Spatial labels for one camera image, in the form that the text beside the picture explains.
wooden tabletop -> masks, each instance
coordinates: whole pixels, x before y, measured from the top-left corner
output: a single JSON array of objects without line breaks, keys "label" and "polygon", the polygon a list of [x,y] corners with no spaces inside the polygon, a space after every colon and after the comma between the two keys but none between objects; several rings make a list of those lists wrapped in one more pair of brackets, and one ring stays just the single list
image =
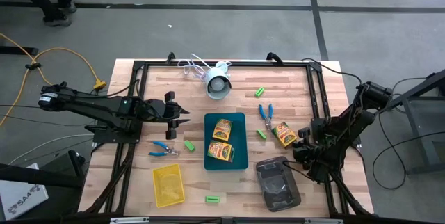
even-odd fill
[{"label": "wooden tabletop", "polygon": [[[108,93],[114,93],[128,86],[132,59],[117,59],[111,77]],[[337,61],[324,61],[324,65],[340,70]],[[204,84],[192,75],[185,76],[177,67],[150,67],[145,99],[163,99],[168,91],[174,91],[175,101],[191,112],[181,118],[191,119],[177,128],[177,138],[165,140],[166,124],[144,123],[140,143],[136,146],[131,169],[125,215],[144,216],[242,216],[242,217],[327,217],[327,201],[323,185],[318,185],[297,172],[293,172],[302,202],[299,206],[279,212],[267,210],[257,182],[255,164],[259,161],[285,156],[293,161],[291,149],[284,149],[278,140],[266,130],[258,113],[258,104],[273,104],[273,127],[285,121],[295,132],[309,125],[313,118],[309,100],[306,71],[301,67],[230,67],[232,90],[223,100],[207,97]],[[323,68],[330,111],[339,115],[347,106],[348,99],[340,74]],[[265,92],[255,97],[259,87]],[[245,114],[248,136],[249,167],[236,172],[210,172],[204,169],[204,115],[206,113],[242,112]],[[263,140],[257,129],[266,133]],[[189,152],[184,141],[195,146]],[[164,141],[181,154],[166,157],[149,157],[151,151],[161,151],[152,141]],[[116,144],[101,146],[92,156],[90,169],[82,194],[79,211],[88,208],[102,192],[111,176]],[[181,168],[185,190],[185,201],[178,205],[157,208],[154,198],[152,169],[172,163]],[[343,179],[353,195],[365,209],[373,212],[362,161],[354,150],[346,153]],[[338,191],[334,183],[334,199],[340,210]],[[205,196],[220,196],[219,203],[206,203]],[[118,203],[119,193],[115,196]]]}]

wire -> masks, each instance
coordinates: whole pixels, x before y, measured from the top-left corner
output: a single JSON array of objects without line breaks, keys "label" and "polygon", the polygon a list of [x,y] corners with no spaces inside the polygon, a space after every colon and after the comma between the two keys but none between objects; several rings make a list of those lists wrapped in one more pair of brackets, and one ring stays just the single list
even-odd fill
[{"label": "wire", "polygon": [[301,172],[300,170],[296,170],[295,168],[290,167],[289,164],[286,163],[294,163],[294,164],[300,164],[298,162],[295,161],[283,161],[283,165],[286,166],[287,168],[296,171],[297,173],[301,174],[302,176],[306,177],[307,179],[310,179],[311,181],[314,181],[311,177],[305,175],[303,172]]},{"label": "wire", "polygon": [[55,138],[54,140],[47,141],[47,142],[45,142],[43,144],[40,144],[39,146],[29,150],[28,152],[25,152],[25,153],[19,155],[17,158],[13,159],[10,163],[8,163],[8,165],[11,165],[16,160],[18,160],[18,159],[22,158],[23,156],[29,154],[30,152],[36,151],[37,149],[39,149],[39,148],[41,148],[41,147],[43,147],[45,145],[48,145],[50,143],[53,143],[54,141],[60,141],[60,140],[63,140],[63,139],[66,139],[66,138],[72,138],[72,137],[93,136],[93,135],[94,134],[75,134],[75,135],[71,135],[71,136],[64,136],[64,137]]},{"label": "wire", "polygon": [[9,106],[9,107],[26,107],[26,108],[30,108],[30,109],[40,109],[39,106],[24,106],[24,105],[5,105],[5,104],[1,104],[0,106]]},{"label": "wire", "polygon": [[90,95],[92,95],[92,92],[96,92],[96,95],[99,95],[100,93],[106,93],[108,90],[98,91],[96,88],[91,90]]},{"label": "wire", "polygon": [[125,90],[129,89],[133,84],[138,83],[138,82],[139,82],[139,79],[136,79],[135,81],[131,82],[128,86],[126,86],[126,87],[123,88],[122,90],[119,90],[119,91],[117,91],[116,93],[112,93],[112,94],[110,94],[110,95],[100,95],[100,96],[94,96],[94,97],[84,97],[84,96],[77,96],[77,95],[76,95],[76,98],[87,98],[87,99],[108,98],[108,97],[110,97],[110,96],[117,95],[117,94],[120,94],[120,93],[124,92]]},{"label": "wire", "polygon": [[20,118],[20,117],[15,117],[15,116],[8,116],[8,115],[3,115],[3,114],[0,114],[0,116],[5,116],[8,118],[17,119],[17,120],[25,120],[25,121],[29,121],[29,122],[63,126],[63,127],[82,127],[82,126],[85,126],[85,125],[88,125],[88,124],[91,124],[94,122],[94,121],[92,121],[89,123],[84,123],[84,124],[79,124],[79,125],[68,125],[68,124],[61,124],[61,123],[55,123],[55,122],[43,122],[43,121],[39,121],[39,120],[30,120],[30,119],[25,119],[25,118]]},{"label": "wire", "polygon": [[[187,75],[190,72],[190,69],[193,67],[195,68],[195,71],[197,72],[197,74],[193,74],[193,76],[195,78],[200,79],[201,81],[205,80],[206,77],[206,71],[204,70],[204,68],[202,68],[201,66],[195,64],[195,62],[193,61],[193,57],[199,59],[202,63],[204,63],[204,65],[206,65],[209,69],[211,69],[211,67],[209,65],[207,65],[207,63],[205,61],[203,61],[199,56],[197,56],[196,54],[190,54],[190,60],[186,60],[186,59],[181,59],[178,61],[177,63],[177,67],[183,68],[184,69],[184,74]],[[180,65],[180,63],[182,61],[187,62],[187,64],[185,65]],[[225,65],[227,66],[227,68],[232,64],[230,61],[223,61],[225,63]]]},{"label": "wire", "polygon": [[[414,77],[414,78],[406,78],[406,79],[401,79],[400,81],[397,81],[394,86],[392,87],[392,96],[391,96],[391,100],[394,99],[394,95],[401,95],[400,93],[394,93],[394,91],[396,90],[396,87],[398,84],[404,82],[404,81],[411,81],[411,80],[417,80],[417,79],[426,79],[426,77]],[[398,109],[397,107],[395,108],[396,111],[398,111],[399,113],[406,113],[404,112],[402,109]]]},{"label": "wire", "polygon": [[393,149],[394,153],[396,153],[396,156],[397,156],[398,160],[400,161],[400,164],[402,164],[402,168],[403,168],[403,179],[402,179],[402,182],[401,182],[398,186],[391,187],[391,188],[390,188],[390,187],[383,186],[383,185],[377,180],[377,178],[375,177],[374,168],[373,168],[373,176],[374,176],[374,180],[375,180],[375,182],[377,182],[377,184],[378,184],[379,186],[381,186],[381,187],[384,188],[384,189],[390,189],[390,190],[398,189],[398,188],[400,188],[401,186],[403,186],[404,183],[405,183],[405,181],[406,181],[406,167],[405,167],[405,164],[403,163],[403,160],[402,160],[401,156],[398,154],[396,148],[394,148],[394,145],[392,145],[392,142],[389,140],[388,135],[387,135],[387,133],[385,132],[385,129],[383,128],[382,119],[380,118],[380,114],[378,115],[378,122],[379,122],[379,124],[380,124],[380,128],[382,129],[383,136],[385,136],[385,138],[387,139],[387,142],[388,142],[389,145],[391,146],[390,148]]},{"label": "wire", "polygon": [[[24,52],[24,53],[31,59],[31,65],[34,64],[34,63],[37,63],[37,59],[38,59],[39,57],[41,57],[43,54],[46,54],[46,53],[49,52],[49,51],[53,51],[53,50],[63,50],[63,51],[68,51],[68,52],[70,52],[70,53],[72,53],[72,54],[78,56],[78,57],[81,58],[83,61],[85,61],[85,63],[86,63],[86,64],[88,65],[88,67],[90,68],[90,70],[91,70],[91,72],[92,72],[92,75],[93,75],[93,76],[95,77],[95,79],[96,79],[96,84],[95,84],[95,86],[96,86],[98,83],[104,83],[103,81],[101,81],[101,80],[99,79],[99,77],[97,77],[96,72],[95,72],[94,69],[92,68],[91,64],[87,61],[87,59],[86,59],[85,57],[83,57],[81,54],[79,54],[79,53],[77,53],[77,52],[75,52],[75,51],[72,51],[71,49],[67,49],[67,48],[64,48],[64,47],[53,47],[53,48],[51,48],[51,49],[47,49],[47,50],[45,50],[45,51],[39,53],[38,55],[36,55],[36,56],[33,58],[27,51],[25,51],[25,49],[23,49],[23,47],[21,47],[19,44],[17,44],[14,40],[11,40],[8,36],[6,36],[6,35],[4,35],[4,34],[2,34],[2,33],[0,33],[0,36],[3,37],[3,38],[5,38],[7,41],[13,43],[13,44],[14,44],[15,46],[17,46],[18,48],[20,48],[20,50],[22,50],[22,51],[23,51],[23,52]],[[37,67],[37,70],[39,71],[40,76],[42,77],[42,79],[43,79],[46,83],[48,83],[48,84],[51,86],[51,85],[52,85],[51,82],[49,82],[49,81],[47,80],[47,78],[44,76],[43,71],[40,69],[40,67]],[[22,96],[23,89],[24,89],[24,85],[25,85],[25,83],[26,83],[26,78],[28,77],[28,74],[29,74],[29,69],[26,69],[25,74],[24,74],[23,79],[22,79],[22,84],[20,85],[19,92],[18,92],[18,94],[17,94],[17,96],[16,96],[16,98],[15,98],[15,100],[14,100],[14,102],[13,102],[13,105],[16,105],[16,103],[18,103],[20,97]],[[8,116],[8,115],[11,113],[12,110],[13,110],[13,106],[10,107],[10,108],[8,109],[8,111],[6,112],[6,116]],[[6,116],[4,116],[3,119],[0,121],[0,126],[3,125],[3,123],[5,122],[5,120],[6,120],[6,118],[7,118]]]},{"label": "wire", "polygon": [[319,61],[314,60],[313,58],[304,58],[304,59],[302,59],[301,61],[305,61],[305,60],[311,60],[311,61],[317,62],[318,64],[320,64],[320,66],[322,66],[322,67],[324,67],[324,68],[326,68],[326,69],[328,69],[328,70],[331,70],[331,71],[333,71],[334,73],[337,73],[337,74],[344,74],[344,75],[348,75],[348,76],[350,76],[350,77],[354,77],[354,78],[356,78],[356,79],[359,81],[360,85],[363,84],[363,82],[362,82],[362,80],[360,79],[360,77],[358,77],[358,76],[355,75],[355,74],[350,74],[350,73],[347,73],[347,72],[339,72],[339,71],[333,70],[332,68],[330,68],[330,67],[326,67],[325,65],[321,64]]},{"label": "wire", "polygon": [[19,164],[16,164],[16,165],[9,165],[9,166],[11,166],[11,167],[7,167],[7,168],[0,169],[0,172],[3,172],[3,171],[8,170],[8,169],[11,169],[13,166],[21,166],[21,165],[24,165],[25,163],[28,163],[28,162],[30,162],[30,161],[33,161],[33,160],[36,160],[36,159],[45,157],[45,156],[47,156],[47,155],[50,155],[50,154],[53,154],[53,153],[55,153],[55,152],[59,152],[59,151],[65,150],[65,149],[70,148],[70,147],[74,147],[74,146],[76,146],[76,145],[80,145],[80,144],[82,144],[82,143],[86,143],[86,142],[91,141],[91,140],[92,140],[92,138],[90,138],[90,139],[88,139],[88,140],[85,140],[85,141],[81,141],[81,142],[79,142],[79,143],[76,143],[76,144],[73,144],[73,145],[70,145],[70,146],[67,146],[67,147],[64,147],[64,148],[61,148],[61,149],[56,150],[56,151],[51,151],[51,152],[49,152],[49,153],[46,153],[46,154],[43,154],[43,155],[40,155],[40,156],[31,158],[31,159],[26,159],[26,161],[21,162],[21,163],[19,163]]},{"label": "wire", "polygon": [[427,137],[427,136],[432,136],[432,135],[437,135],[437,134],[445,134],[445,131],[439,131],[439,132],[435,132],[435,133],[431,133],[431,134],[424,134],[424,135],[422,135],[422,136],[417,136],[417,137],[414,137],[414,138],[410,138],[410,139],[407,139],[407,140],[405,140],[405,141],[401,141],[401,142],[399,142],[399,143],[397,143],[397,144],[395,144],[395,145],[392,145],[392,144],[391,144],[391,147],[387,147],[387,148],[385,148],[384,150],[382,150],[382,151],[375,157],[375,159],[374,159],[374,161],[373,161],[373,177],[374,177],[375,181],[377,182],[377,184],[379,184],[379,186],[381,186],[381,187],[384,188],[384,189],[390,189],[390,190],[392,190],[392,189],[398,189],[398,188],[400,188],[400,187],[405,183],[405,180],[406,180],[406,169],[405,169],[405,165],[403,164],[403,162],[402,162],[401,159],[400,159],[400,162],[402,162],[403,170],[404,170],[403,183],[399,184],[398,186],[392,187],[392,188],[389,188],[389,187],[386,187],[386,186],[381,185],[381,183],[379,183],[378,180],[377,180],[377,178],[375,177],[375,172],[374,172],[375,163],[376,163],[376,161],[378,160],[378,158],[380,157],[380,155],[382,155],[384,152],[386,152],[387,150],[389,150],[389,149],[391,149],[391,148],[394,149],[394,151],[396,151],[395,147],[398,146],[398,145],[400,145],[400,144],[404,144],[404,143],[409,142],[409,141],[414,141],[414,140],[417,140],[417,139],[419,139],[419,138],[424,138],[424,137]]}]

plastic food container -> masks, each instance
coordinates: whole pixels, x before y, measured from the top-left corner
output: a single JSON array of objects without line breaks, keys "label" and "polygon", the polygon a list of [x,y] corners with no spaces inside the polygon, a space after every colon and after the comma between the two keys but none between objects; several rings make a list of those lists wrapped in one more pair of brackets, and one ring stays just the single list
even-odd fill
[{"label": "plastic food container", "polygon": [[153,185],[157,207],[167,207],[185,200],[179,164],[154,169]]}]

concrete floor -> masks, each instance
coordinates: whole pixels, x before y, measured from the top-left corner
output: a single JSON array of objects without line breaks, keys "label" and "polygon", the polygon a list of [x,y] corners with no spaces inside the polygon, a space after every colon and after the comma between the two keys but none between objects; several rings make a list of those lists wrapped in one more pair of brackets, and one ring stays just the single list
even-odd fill
[{"label": "concrete floor", "polygon": [[[171,3],[310,6],[310,0],[75,0],[84,3]],[[444,7],[444,0],[318,0],[320,6]],[[114,10],[79,9],[66,29],[47,28],[37,8],[0,7],[0,32],[19,44],[38,47],[68,47],[83,54],[100,78],[109,81],[116,58],[165,58],[170,51],[180,58],[194,52],[203,58],[265,58],[270,51],[284,59],[320,59],[314,19],[310,11],[255,10]],[[340,61],[342,70],[359,75],[364,81],[393,86],[408,77],[424,77],[445,67],[444,13],[321,13],[321,23],[330,60]],[[0,56],[0,102],[10,104],[21,83],[23,56]],[[42,58],[47,78],[67,81],[79,90],[91,90],[93,77],[85,64],[63,52]],[[349,99],[356,81],[345,77]],[[402,83],[404,92],[416,82]],[[44,82],[32,72],[22,95],[21,105],[35,105]],[[50,113],[39,109],[14,109],[13,116],[34,120],[82,124],[89,119],[73,113]],[[390,139],[397,143],[411,136],[409,125],[397,112],[382,115]],[[8,163],[45,141],[70,134],[87,133],[82,127],[57,127],[9,119],[0,128],[0,162]],[[372,177],[372,161],[387,142],[375,122],[361,135],[362,153],[375,212],[380,216],[445,222],[445,173],[413,175],[395,191],[380,188]],[[28,158],[37,157],[73,143],[76,138],[42,148]],[[75,148],[89,159],[91,143]],[[407,167],[419,165],[414,143],[398,147]],[[48,155],[36,161],[42,165]],[[387,185],[396,185],[402,176],[394,153],[378,162],[376,175]]]}]

green block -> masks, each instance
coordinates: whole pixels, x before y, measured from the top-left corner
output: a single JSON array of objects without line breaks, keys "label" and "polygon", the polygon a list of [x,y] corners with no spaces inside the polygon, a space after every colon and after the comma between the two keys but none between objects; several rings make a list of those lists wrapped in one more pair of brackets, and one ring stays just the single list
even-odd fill
[{"label": "green block", "polygon": [[219,196],[206,196],[206,202],[220,202]]},{"label": "green block", "polygon": [[261,137],[263,137],[264,140],[267,139],[267,137],[263,134],[263,132],[261,130],[258,129],[257,132]]},{"label": "green block", "polygon": [[255,96],[256,97],[260,97],[263,92],[264,92],[264,88],[263,87],[258,88],[257,92],[255,93]]},{"label": "green block", "polygon": [[195,146],[190,141],[184,141],[184,145],[191,151],[195,151]]}]

